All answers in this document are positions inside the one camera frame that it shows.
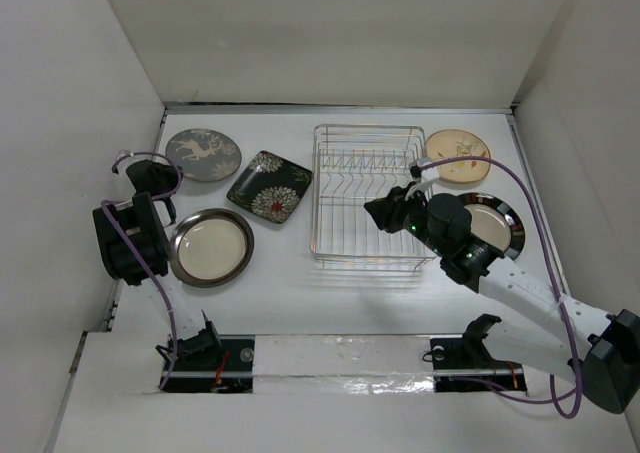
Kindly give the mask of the grey reindeer round plate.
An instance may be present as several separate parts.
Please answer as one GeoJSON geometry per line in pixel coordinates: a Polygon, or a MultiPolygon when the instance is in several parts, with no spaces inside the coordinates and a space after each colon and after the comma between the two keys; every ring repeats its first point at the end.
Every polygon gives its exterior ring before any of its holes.
{"type": "Polygon", "coordinates": [[[236,142],[216,130],[192,128],[171,137],[165,156],[176,164],[185,178],[205,183],[232,176],[242,163],[236,142]]]}

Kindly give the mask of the beige leaf pattern plate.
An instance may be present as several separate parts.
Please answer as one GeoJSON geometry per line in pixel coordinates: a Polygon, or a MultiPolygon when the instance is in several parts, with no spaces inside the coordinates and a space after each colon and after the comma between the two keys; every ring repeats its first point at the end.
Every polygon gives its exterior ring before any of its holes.
{"type": "Polygon", "coordinates": [[[445,129],[429,136],[426,141],[426,155],[434,161],[457,158],[457,161],[438,167],[444,181],[464,184],[483,180],[489,173],[491,164],[469,157],[490,158],[487,144],[475,134],[460,129],[445,129]]]}

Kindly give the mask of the black floral square plate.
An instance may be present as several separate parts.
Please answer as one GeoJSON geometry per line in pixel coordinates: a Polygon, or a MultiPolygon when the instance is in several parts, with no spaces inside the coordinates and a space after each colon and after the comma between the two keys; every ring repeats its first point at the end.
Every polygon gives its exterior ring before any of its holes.
{"type": "Polygon", "coordinates": [[[312,183],[311,170],[272,152],[258,152],[226,194],[240,208],[275,224],[294,213],[312,183]]]}

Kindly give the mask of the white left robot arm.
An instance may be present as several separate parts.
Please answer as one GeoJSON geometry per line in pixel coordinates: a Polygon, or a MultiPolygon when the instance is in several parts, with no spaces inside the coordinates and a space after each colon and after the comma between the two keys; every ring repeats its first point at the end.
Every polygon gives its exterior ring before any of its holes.
{"type": "Polygon", "coordinates": [[[181,186],[180,169],[160,154],[136,152],[118,159],[114,174],[124,173],[133,186],[129,200],[104,200],[92,218],[100,257],[109,276],[139,287],[167,320],[170,344],[164,350],[188,355],[201,369],[222,360],[222,344],[206,332],[206,319],[191,308],[178,281],[170,275],[170,252],[156,204],[162,203],[171,223],[176,220],[171,197],[181,186]]]}

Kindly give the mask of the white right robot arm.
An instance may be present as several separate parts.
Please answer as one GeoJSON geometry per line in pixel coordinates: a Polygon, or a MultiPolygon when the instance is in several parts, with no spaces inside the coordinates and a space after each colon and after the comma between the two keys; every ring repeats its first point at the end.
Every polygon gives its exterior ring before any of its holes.
{"type": "Polygon", "coordinates": [[[574,380],[582,394],[601,409],[621,414],[639,391],[639,317],[589,306],[522,270],[502,249],[473,230],[473,216],[463,201],[442,193],[426,198],[415,183],[394,187],[383,198],[365,203],[377,228],[406,231],[440,258],[453,282],[495,300],[536,324],[532,336],[485,315],[468,327],[462,354],[484,366],[500,354],[552,375],[574,380]]]}

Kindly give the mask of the cream plate brown rim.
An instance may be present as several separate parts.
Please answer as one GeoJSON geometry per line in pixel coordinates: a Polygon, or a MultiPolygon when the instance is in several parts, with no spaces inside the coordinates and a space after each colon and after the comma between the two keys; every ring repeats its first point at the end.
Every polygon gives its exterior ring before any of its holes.
{"type": "Polygon", "coordinates": [[[238,277],[255,246],[249,223],[224,208],[204,209],[179,223],[170,238],[170,266],[182,283],[214,288],[238,277]]]}

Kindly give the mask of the cream plate black glossy rim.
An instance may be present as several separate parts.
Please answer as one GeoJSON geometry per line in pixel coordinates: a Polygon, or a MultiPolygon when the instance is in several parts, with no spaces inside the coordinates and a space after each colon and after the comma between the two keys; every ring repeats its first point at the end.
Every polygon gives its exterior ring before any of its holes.
{"type": "Polygon", "coordinates": [[[488,244],[501,249],[512,260],[524,250],[526,232],[517,212],[502,199],[481,192],[458,196],[471,213],[471,232],[488,244]]]}

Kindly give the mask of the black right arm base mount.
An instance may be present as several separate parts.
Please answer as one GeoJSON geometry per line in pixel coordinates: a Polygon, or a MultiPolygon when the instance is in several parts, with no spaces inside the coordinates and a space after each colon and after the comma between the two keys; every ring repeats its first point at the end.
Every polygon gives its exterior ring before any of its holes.
{"type": "Polygon", "coordinates": [[[494,359],[483,344],[491,327],[500,322],[495,315],[483,314],[460,335],[429,340],[422,361],[433,368],[437,393],[527,390],[522,365],[494,359]]]}

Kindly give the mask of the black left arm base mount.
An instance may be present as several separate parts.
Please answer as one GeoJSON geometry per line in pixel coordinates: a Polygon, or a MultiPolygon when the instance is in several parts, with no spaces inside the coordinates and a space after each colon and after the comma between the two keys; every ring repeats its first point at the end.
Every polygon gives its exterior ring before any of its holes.
{"type": "Polygon", "coordinates": [[[165,393],[244,394],[253,391],[255,336],[220,336],[208,327],[177,342],[178,356],[172,360],[173,341],[157,345],[163,359],[160,390],[165,393]]]}

